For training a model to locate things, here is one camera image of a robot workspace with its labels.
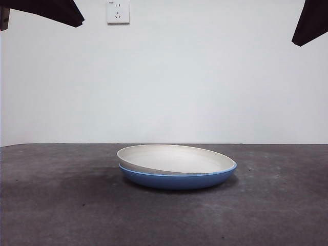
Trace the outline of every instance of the white wall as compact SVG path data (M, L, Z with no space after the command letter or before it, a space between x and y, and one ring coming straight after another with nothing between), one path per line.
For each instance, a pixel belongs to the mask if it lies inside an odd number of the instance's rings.
M76 0L74 29L11 11L2 145L328 143L328 34L291 42L302 0Z

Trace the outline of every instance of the dark floor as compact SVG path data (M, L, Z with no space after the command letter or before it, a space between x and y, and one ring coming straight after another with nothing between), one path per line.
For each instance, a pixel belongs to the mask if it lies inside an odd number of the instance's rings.
M124 179L126 146L1 148L1 245L328 245L328 145L191 145L238 168L180 192Z

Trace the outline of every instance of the blue bowl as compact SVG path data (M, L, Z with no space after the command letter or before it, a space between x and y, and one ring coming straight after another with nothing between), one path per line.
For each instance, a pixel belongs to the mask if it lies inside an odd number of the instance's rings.
M165 190L191 190L218 185L226 181L234 172L237 163L222 172L190 174L190 175L167 175L142 173L124 168L119 164L119 168L127 179L142 186L165 189Z

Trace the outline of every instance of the electrical outlet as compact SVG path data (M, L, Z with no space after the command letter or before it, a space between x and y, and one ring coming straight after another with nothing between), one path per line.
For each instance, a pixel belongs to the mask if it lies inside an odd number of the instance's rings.
M130 23L129 0L109 0L107 2L107 24L119 25Z

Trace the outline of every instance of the stacked plates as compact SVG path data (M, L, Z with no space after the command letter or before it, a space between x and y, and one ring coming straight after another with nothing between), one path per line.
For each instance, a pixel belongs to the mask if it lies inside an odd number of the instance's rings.
M188 190L217 185L237 163L214 151L180 145L137 145L117 152L125 176L143 186Z

